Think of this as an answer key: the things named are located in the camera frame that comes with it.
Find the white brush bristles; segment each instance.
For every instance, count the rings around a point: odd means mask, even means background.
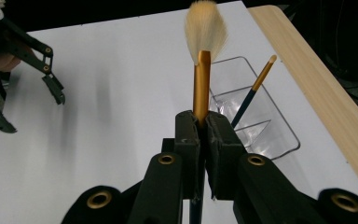
[[[227,27],[214,1],[191,4],[185,23],[187,47],[195,65],[200,50],[211,52],[213,62],[227,40]]]

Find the calligraphy brush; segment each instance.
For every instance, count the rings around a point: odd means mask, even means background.
[[[185,33],[194,62],[193,114],[202,128],[209,112],[211,63],[227,40],[227,27],[214,1],[191,4],[186,15]]]
[[[248,108],[249,104],[252,102],[253,98],[255,97],[255,93],[257,92],[258,88],[263,83],[264,79],[266,78],[267,74],[269,73],[269,69],[271,69],[272,65],[277,60],[276,55],[272,55],[269,58],[269,61],[264,66],[263,70],[261,71],[258,78],[255,80],[254,85],[249,90],[248,94],[246,95],[245,99],[243,100],[240,109],[238,109],[237,114],[235,115],[234,119],[231,121],[231,127],[235,128],[237,126],[238,122],[240,121],[242,115],[245,113],[246,109]]]

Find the white tabletop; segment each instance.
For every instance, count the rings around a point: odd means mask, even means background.
[[[229,38],[216,60],[243,56],[261,71],[275,52],[242,1],[219,9]],[[66,103],[56,105],[28,64],[13,71],[4,115],[18,132],[0,133],[0,223],[60,223],[85,190],[143,179],[162,138],[174,137],[174,116],[192,108],[185,15],[30,33],[54,49]],[[311,197],[326,188],[358,195],[358,177],[279,59],[264,86],[301,143],[276,160],[283,173]],[[232,202],[212,202],[208,186],[203,211],[204,223],[236,223]]]

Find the paintbrush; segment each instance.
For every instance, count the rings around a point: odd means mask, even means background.
[[[232,128],[235,128],[235,126],[237,126],[237,124],[240,121],[242,115],[245,113],[245,111],[248,108],[249,104],[252,102],[253,98],[255,97],[255,94],[256,94],[258,88],[260,88],[261,84],[263,83],[264,79],[266,78],[267,74],[269,73],[269,69],[271,69],[272,65],[275,63],[276,60],[277,60],[276,55],[272,55],[269,58],[269,61],[264,66],[264,68],[261,71],[261,73],[258,76],[258,78],[255,80],[254,85],[249,90],[249,92],[246,95],[245,99],[243,100],[240,108],[238,109],[237,114],[235,115],[234,119],[231,121],[231,127]]]
[[[209,112],[211,63],[227,40],[227,27],[214,1],[191,4],[186,15],[185,33],[194,62],[193,114],[202,128]]]

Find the clear plastic container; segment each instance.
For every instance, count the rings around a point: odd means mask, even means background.
[[[231,122],[257,75],[243,57],[212,64],[210,110]],[[300,148],[300,142],[262,85],[235,127],[246,150],[271,160]]]

